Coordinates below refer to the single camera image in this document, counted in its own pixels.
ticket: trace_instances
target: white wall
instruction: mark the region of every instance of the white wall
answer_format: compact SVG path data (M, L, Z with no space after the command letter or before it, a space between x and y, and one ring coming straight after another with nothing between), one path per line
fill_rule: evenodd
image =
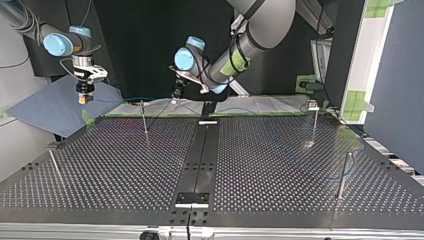
M22 36L0 17L0 67L20 63L27 54ZM0 113L46 87L46 80L34 77L30 61L19 67L0 69ZM51 133L0 116L0 181L40 156L53 141Z
M380 66L387 32L393 15L393 6L387 9L384 18L363 18L359 35L352 57L352 65L345 89L342 111L348 91L366 91L365 102L369 103L374 89L375 79ZM364 124L367 112L363 111L357 122L349 124Z

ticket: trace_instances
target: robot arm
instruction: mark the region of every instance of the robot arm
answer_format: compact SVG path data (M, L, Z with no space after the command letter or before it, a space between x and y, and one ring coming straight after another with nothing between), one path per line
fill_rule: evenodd
M39 45L53 56L72 55L74 75L78 78L76 90L79 103L93 100L94 83L107 77L107 71L94 65L91 31L83 26L71 26L68 33L42 22L27 6L18 0L0 0L0 16L9 21L11 27Z
M185 47L174 58L177 84L174 98L182 97L187 81L202 86L201 93L221 93L231 77L245 71L250 61L259 53L276 47L289 31L296 0L227 0L243 15L230 47L214 63L204 57L205 42L189 37Z

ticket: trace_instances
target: blue panel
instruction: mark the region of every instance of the blue panel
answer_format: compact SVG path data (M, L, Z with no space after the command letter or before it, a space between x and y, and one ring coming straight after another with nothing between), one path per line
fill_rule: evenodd
M202 39L197 38L197 37L193 37L193 36L188 37L187 43L197 47L201 51L203 51L205 49L205 46L206 46L206 43Z
M180 48L175 54L174 62L178 69L188 71L194 67L195 59L190 50Z
M72 54L73 44L65 35L52 33L44 38L43 45L53 56L69 56Z
M75 91L77 80L63 77L38 91L7 112L12 117L46 131L69 137L85 126L82 111L90 118L106 114L123 100L118 89L104 83L95 84L94 101L86 105L78 103Z
M211 89L211 91L214 92L214 93L216 93L216 94L220 94L220 93L222 93L227 88L227 86L228 85L221 85L221 86L218 86L218 87L216 87L214 89Z
M89 28L86 27L82 27L82 26L70 26L69 27L69 32L73 32L79 35L83 35L86 37L91 38L91 30Z

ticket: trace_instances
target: metal bracket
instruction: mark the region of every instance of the metal bracket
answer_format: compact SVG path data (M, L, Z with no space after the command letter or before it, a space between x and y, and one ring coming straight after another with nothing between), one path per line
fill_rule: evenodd
M179 193L176 208L208 208L209 193Z
M194 83L199 84L202 89L200 89L200 94L206 94L209 93L209 88L208 86L206 86L205 84L203 84L198 78L196 78L195 76L193 76L190 72L186 72L186 71L180 71L175 69L173 66L169 66L169 69L173 72L175 72L178 76L185 78L187 80L190 80Z

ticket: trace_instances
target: perforated metal table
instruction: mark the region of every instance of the perforated metal table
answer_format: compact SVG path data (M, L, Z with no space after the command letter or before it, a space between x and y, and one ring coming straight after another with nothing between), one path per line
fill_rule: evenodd
M335 119L106 118L0 183L0 222L424 230L424 189ZM336 194L348 152L342 199ZM175 207L208 193L206 209Z

